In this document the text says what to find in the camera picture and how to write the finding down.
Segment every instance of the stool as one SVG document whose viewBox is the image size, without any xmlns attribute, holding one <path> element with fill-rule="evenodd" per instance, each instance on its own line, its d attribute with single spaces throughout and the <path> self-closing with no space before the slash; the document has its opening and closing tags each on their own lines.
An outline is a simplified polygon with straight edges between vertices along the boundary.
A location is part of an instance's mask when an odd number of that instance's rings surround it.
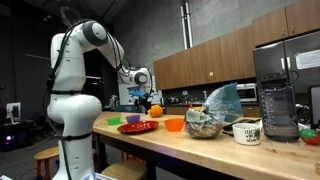
<svg viewBox="0 0 320 180">
<path fill-rule="evenodd" d="M 94 162 L 95 162 L 95 154 L 96 150 L 92 149 L 92 154 L 94 156 Z M 33 159 L 35 160 L 35 167 L 36 167 L 36 177 L 41 175 L 40 172 L 40 167 L 41 167 L 41 162 L 44 161 L 44 169 L 45 169 L 45 179 L 50 180 L 50 164 L 49 160 L 55 157 L 59 156 L 59 148 L 58 147 L 53 147 L 50 149 L 46 149 L 44 151 L 41 151 L 34 155 Z"/>
<path fill-rule="evenodd" d="M 134 156 L 130 156 L 130 154 L 121 151 L 121 161 L 126 161 L 126 160 L 129 160 L 129 159 L 133 159 L 133 160 L 137 160 L 137 161 L 143 162 L 139 158 L 136 158 Z"/>
<path fill-rule="evenodd" d="M 144 163 L 129 159 L 112 164 L 101 172 L 102 175 L 110 176 L 119 180 L 140 180 L 145 177 L 147 167 Z"/>
</svg>

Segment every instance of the red plate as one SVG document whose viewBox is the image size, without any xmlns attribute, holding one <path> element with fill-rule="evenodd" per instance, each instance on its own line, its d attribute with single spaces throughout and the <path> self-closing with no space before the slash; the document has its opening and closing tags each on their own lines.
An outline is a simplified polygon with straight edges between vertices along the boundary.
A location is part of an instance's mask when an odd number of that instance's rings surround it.
<svg viewBox="0 0 320 180">
<path fill-rule="evenodd" d="M 118 127 L 117 130 L 123 133 L 137 133 L 154 129 L 158 127 L 158 125 L 159 122 L 157 121 L 141 121 L 122 125 Z"/>
</svg>

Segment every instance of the wooden cabinet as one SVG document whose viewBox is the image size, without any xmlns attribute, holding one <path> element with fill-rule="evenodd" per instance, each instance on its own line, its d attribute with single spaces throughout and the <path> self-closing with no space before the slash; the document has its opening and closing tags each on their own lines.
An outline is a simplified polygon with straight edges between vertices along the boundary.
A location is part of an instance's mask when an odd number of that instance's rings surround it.
<svg viewBox="0 0 320 180">
<path fill-rule="evenodd" d="M 319 7 L 319 0 L 301 0 L 254 19 L 254 45 L 319 29 Z"/>
<path fill-rule="evenodd" d="M 240 78 L 255 77 L 254 61 L 252 50 L 253 35 L 252 26 L 246 26 L 235 31 L 239 64 L 239 76 Z"/>
<path fill-rule="evenodd" d="M 285 8 L 280 8 L 252 21 L 254 45 L 261 45 L 288 36 Z"/>
<path fill-rule="evenodd" d="M 203 49 L 203 61 L 206 66 L 205 77 L 207 79 L 207 83 L 222 81 L 223 71 L 221 70 L 220 38 L 215 38 L 203 43 Z"/>
<path fill-rule="evenodd" d="M 242 106 L 244 117 L 261 117 L 259 106 Z"/>
<path fill-rule="evenodd" d="M 236 36 L 234 32 L 220 37 L 221 64 L 223 80 L 235 80 L 239 78 L 239 64 Z"/>
<path fill-rule="evenodd" d="M 166 107 L 167 114 L 185 115 L 189 107 Z"/>
<path fill-rule="evenodd" d="M 206 65 L 204 63 L 203 57 L 203 44 L 194 46 L 184 51 L 184 61 L 180 61 L 180 66 L 184 67 L 182 87 L 200 85 L 207 82 L 205 72 Z"/>
<path fill-rule="evenodd" d="M 157 89 L 176 88 L 175 78 L 175 59 L 174 56 L 168 56 L 153 63 L 154 75 Z"/>
<path fill-rule="evenodd" d="M 320 28 L 320 1 L 301 0 L 286 7 L 288 34 L 296 35 Z"/>
<path fill-rule="evenodd" d="M 166 90 L 207 83 L 203 44 L 154 62 L 157 89 Z"/>
<path fill-rule="evenodd" d="M 220 37 L 223 80 L 255 77 L 251 26 Z"/>
</svg>

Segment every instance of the mug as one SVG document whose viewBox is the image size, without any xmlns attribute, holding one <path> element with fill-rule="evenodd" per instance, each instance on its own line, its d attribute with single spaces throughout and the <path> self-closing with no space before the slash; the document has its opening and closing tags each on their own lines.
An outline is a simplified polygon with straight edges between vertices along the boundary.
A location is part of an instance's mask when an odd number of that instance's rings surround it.
<svg viewBox="0 0 320 180">
<path fill-rule="evenodd" d="M 237 123 L 232 125 L 234 140 L 239 144 L 260 144 L 260 127 L 257 124 Z"/>
</svg>

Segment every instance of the gray wall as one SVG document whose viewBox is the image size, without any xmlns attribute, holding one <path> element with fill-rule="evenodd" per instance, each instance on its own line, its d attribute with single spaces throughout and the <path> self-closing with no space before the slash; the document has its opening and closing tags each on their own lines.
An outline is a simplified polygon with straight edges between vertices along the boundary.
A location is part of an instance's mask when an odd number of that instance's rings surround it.
<svg viewBox="0 0 320 180">
<path fill-rule="evenodd" d="M 14 73 L 12 61 L 12 36 L 11 36 L 11 19 L 7 16 L 0 15 L 0 23 L 3 25 L 0 30 L 0 86 L 5 85 L 5 90 L 0 90 L 0 108 L 6 107 L 7 102 L 14 102 Z"/>
<path fill-rule="evenodd" d="M 50 61 L 26 54 L 49 58 L 49 29 L 45 23 L 16 14 L 13 23 L 13 54 L 16 102 L 21 102 L 23 119 L 37 118 L 42 112 Z"/>
<path fill-rule="evenodd" d="M 297 0 L 189 0 L 194 45 L 249 25 Z M 184 50 L 181 0 L 134 0 L 114 19 L 115 37 L 132 65 L 153 72 L 153 61 Z"/>
</svg>

